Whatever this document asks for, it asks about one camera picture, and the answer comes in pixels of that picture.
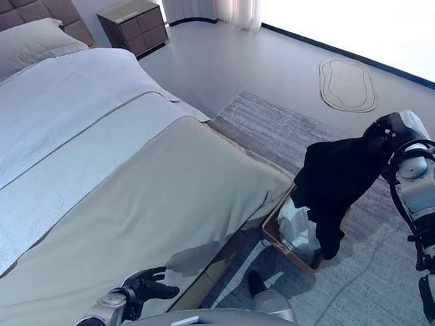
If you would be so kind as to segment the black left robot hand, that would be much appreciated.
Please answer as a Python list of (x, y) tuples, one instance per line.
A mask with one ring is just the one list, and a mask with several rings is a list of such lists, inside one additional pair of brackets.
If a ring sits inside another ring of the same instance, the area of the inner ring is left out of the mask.
[(180, 289), (162, 283), (166, 269), (165, 266), (161, 266), (138, 271), (124, 280), (122, 288), (133, 292), (135, 298), (142, 302), (151, 299), (172, 299), (179, 294)]

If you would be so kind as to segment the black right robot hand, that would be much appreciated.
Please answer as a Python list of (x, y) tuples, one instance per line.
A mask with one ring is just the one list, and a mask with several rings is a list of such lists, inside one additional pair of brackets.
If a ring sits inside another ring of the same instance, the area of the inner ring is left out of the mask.
[(363, 137), (388, 153), (408, 142), (431, 138), (421, 119), (407, 109), (383, 115), (365, 130)]

